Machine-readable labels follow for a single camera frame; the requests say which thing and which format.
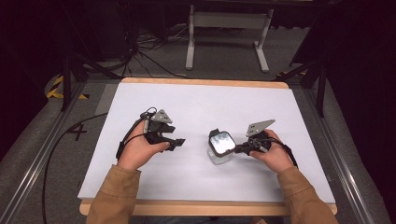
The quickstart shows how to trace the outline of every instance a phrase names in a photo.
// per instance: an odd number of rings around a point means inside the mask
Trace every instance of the jacket sleeve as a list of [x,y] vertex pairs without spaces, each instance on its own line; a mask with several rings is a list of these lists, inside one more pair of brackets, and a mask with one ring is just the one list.
[[87,223],[128,223],[134,211],[140,171],[113,165],[92,201]]
[[290,210],[291,223],[338,223],[332,210],[296,167],[282,171],[277,179]]

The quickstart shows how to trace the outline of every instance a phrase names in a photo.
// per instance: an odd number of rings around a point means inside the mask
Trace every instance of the dark background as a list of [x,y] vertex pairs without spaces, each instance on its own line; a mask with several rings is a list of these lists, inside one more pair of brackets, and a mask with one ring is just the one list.
[[[0,3],[0,158],[48,101],[44,88],[60,72],[66,46],[94,61],[125,54],[125,23],[117,10],[104,10],[108,4],[116,7],[116,3],[95,2],[98,1]],[[272,25],[306,27],[315,22],[295,62],[306,63],[327,52],[328,79],[336,99],[361,159],[396,223],[396,93],[392,88],[396,79],[395,7],[389,2],[374,1],[344,1],[342,5],[348,10],[328,11],[316,20],[312,10],[276,10]],[[164,37],[166,28],[186,22],[189,7],[144,5],[134,9],[143,15],[135,14],[135,21],[127,26],[133,28],[134,22],[139,21]],[[294,15],[304,16],[296,20]],[[113,35],[103,39],[96,35],[101,32]]]

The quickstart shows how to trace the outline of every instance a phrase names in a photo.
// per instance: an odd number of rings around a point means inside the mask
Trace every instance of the metal stand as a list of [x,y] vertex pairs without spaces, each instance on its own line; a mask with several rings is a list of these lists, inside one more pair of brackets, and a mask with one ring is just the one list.
[[269,72],[267,61],[265,60],[262,46],[270,27],[274,11],[268,10],[267,14],[243,14],[243,13],[217,13],[217,12],[195,12],[194,6],[190,6],[189,22],[189,46],[187,49],[186,69],[191,70],[194,60],[194,27],[222,27],[222,28],[242,28],[261,29],[262,35],[259,41],[254,42],[260,67],[264,73]]
[[61,111],[65,111],[66,108],[70,105],[71,95],[72,95],[72,77],[70,72],[76,78],[77,82],[86,82],[88,80],[88,74],[85,71],[83,64],[86,63],[93,69],[103,73],[105,76],[112,79],[122,79],[122,77],[117,76],[111,71],[107,70],[103,66],[98,63],[95,63],[80,54],[76,54],[75,52],[69,52],[64,56],[64,68],[63,68],[63,76],[64,76],[64,104],[62,106]]
[[324,66],[324,60],[318,60],[315,62],[305,63],[300,65],[288,73],[280,73],[280,77],[277,77],[273,81],[286,81],[287,79],[299,75],[303,71],[307,70],[304,78],[300,81],[300,85],[304,89],[310,89],[314,85],[315,81],[318,81],[318,94],[317,94],[317,110],[321,117],[323,114],[323,101],[324,101],[324,91],[326,86],[326,69]]

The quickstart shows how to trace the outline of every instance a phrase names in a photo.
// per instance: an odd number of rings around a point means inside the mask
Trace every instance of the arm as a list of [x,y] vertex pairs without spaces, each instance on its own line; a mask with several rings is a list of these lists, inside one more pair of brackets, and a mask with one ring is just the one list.
[[[130,137],[143,133],[144,122],[140,122]],[[102,187],[91,204],[87,223],[128,223],[134,211],[139,186],[140,171],[157,152],[164,151],[169,143],[150,145],[141,135],[131,140],[123,150],[117,165],[109,170]]]
[[[267,133],[268,136],[279,139],[273,131],[267,130]],[[267,153],[251,151],[250,156],[263,161],[277,173],[285,205],[290,210],[291,223],[338,223],[332,210],[318,197],[305,176],[293,166],[280,145],[272,143]]]

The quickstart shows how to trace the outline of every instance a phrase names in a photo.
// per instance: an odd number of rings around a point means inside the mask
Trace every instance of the person's right hand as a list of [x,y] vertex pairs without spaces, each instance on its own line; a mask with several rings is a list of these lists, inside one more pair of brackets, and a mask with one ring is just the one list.
[[[280,141],[279,137],[272,130],[266,129],[265,131],[268,133],[268,137],[273,137]],[[288,153],[277,143],[271,143],[271,148],[268,152],[250,151],[249,155],[264,162],[268,168],[277,174],[293,166]]]

